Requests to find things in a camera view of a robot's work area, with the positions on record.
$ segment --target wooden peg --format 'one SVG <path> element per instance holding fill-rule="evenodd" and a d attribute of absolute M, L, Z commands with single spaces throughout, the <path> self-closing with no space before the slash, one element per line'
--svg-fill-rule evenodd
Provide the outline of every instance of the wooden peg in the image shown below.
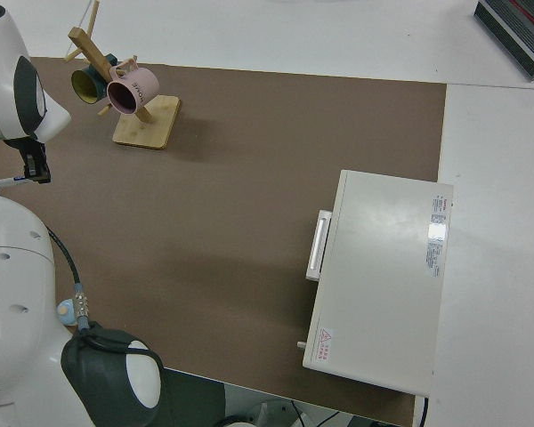
<path fill-rule="evenodd" d="M 99 2 L 100 0 L 95 0 L 95 3 L 93 3 L 91 17 L 89 18 L 89 26 L 87 27 L 87 35 L 89 37 L 91 37 L 91 35 L 93 34 L 93 26 L 95 25 L 95 20 L 97 19 L 97 12 L 99 11 Z"/>
<path fill-rule="evenodd" d="M 81 49 L 76 49 L 75 51 L 73 51 L 72 53 L 70 53 L 68 56 L 66 56 L 65 58 L 63 58 L 66 62 L 70 62 L 71 60 L 74 60 L 78 54 L 81 53 Z"/>
<path fill-rule="evenodd" d="M 112 106 L 113 104 L 107 104 L 105 107 L 102 108 L 101 111 L 97 113 L 97 116 L 104 116 L 105 114 L 109 112 Z"/>

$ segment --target black cable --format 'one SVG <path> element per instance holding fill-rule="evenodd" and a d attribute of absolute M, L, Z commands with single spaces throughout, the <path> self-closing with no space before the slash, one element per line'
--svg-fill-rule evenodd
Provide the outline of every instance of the black cable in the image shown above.
<path fill-rule="evenodd" d="M 47 227 L 47 232 L 50 235 L 50 238 L 55 242 L 55 244 L 60 248 L 61 253 L 63 256 L 65 256 L 65 259 L 67 260 L 69 264 L 69 268 L 71 269 L 71 273 L 73 273 L 73 281 L 75 283 L 81 283 L 81 280 L 79 279 L 79 273 L 77 272 L 77 267 L 75 263 L 73 262 L 73 258 L 71 258 L 71 255 L 69 254 L 68 248 L 63 245 L 63 242 L 58 238 L 53 231 L 50 230 L 49 227 Z"/>
<path fill-rule="evenodd" d="M 301 417 L 301 413 L 296 408 L 295 402 L 293 400 L 291 400 L 291 405 L 293 405 L 293 408 L 295 409 L 296 415 L 299 417 L 299 421 L 301 422 L 301 425 L 304 427 L 304 421 L 303 421 L 303 418 Z"/>
<path fill-rule="evenodd" d="M 425 427 L 425 418 L 427 418 L 427 408 L 428 407 L 429 407 L 429 399 L 425 398 L 424 412 L 421 414 L 421 422 L 419 423 L 419 427 Z"/>
<path fill-rule="evenodd" d="M 334 418 L 335 416 L 337 416 L 338 414 L 340 414 L 340 411 L 336 411 L 334 412 L 330 417 L 328 417 L 326 420 L 324 420 L 323 422 L 321 423 L 318 423 L 317 424 L 317 427 L 320 427 L 322 424 L 324 424 L 326 421 L 328 420 L 331 420 L 332 418 Z"/>

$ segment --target label sticker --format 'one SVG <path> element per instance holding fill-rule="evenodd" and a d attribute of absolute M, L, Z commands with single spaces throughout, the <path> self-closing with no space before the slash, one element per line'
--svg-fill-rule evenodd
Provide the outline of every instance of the label sticker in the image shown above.
<path fill-rule="evenodd" d="M 437 278 L 443 268 L 443 244 L 447 238 L 447 213 L 450 202 L 444 196 L 437 196 L 432 202 L 431 220 L 427 232 L 427 255 L 425 274 Z"/>
<path fill-rule="evenodd" d="M 330 356 L 330 343 L 332 343 L 332 336 L 334 331 L 326 327 L 319 329 L 319 344 L 317 345 L 317 362 L 326 363 Z"/>

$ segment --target brown tabletop surface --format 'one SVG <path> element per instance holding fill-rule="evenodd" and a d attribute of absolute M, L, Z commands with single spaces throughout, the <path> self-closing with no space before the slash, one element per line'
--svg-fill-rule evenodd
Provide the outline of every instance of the brown tabletop surface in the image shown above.
<path fill-rule="evenodd" d="M 296 343 L 317 289 L 304 278 L 317 214 L 341 169 L 436 181 L 445 85 L 149 65 L 182 100 L 157 151 L 111 141 L 118 114 L 98 117 L 104 103 L 71 89 L 82 61 L 33 61 L 73 119 L 47 144 L 52 183 L 2 194 L 65 242 L 93 319 L 167 367 L 411 425 L 413 396 L 304 368 Z M 0 143 L 0 178 L 20 171 Z M 60 301 L 71 276 L 55 255 Z"/>

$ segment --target wooden mug holder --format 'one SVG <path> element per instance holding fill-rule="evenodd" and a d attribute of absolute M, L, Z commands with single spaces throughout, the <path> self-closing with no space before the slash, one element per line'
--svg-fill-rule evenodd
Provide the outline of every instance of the wooden mug holder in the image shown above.
<path fill-rule="evenodd" d="M 79 27 L 74 27 L 68 36 L 77 50 L 66 57 L 66 60 L 71 60 L 82 53 L 103 79 L 107 83 L 110 82 L 111 64 L 91 40 L 90 34 Z M 113 133 L 113 141 L 117 144 L 146 149 L 165 149 L 181 104 L 180 99 L 175 96 L 158 95 L 136 113 L 121 114 Z"/>

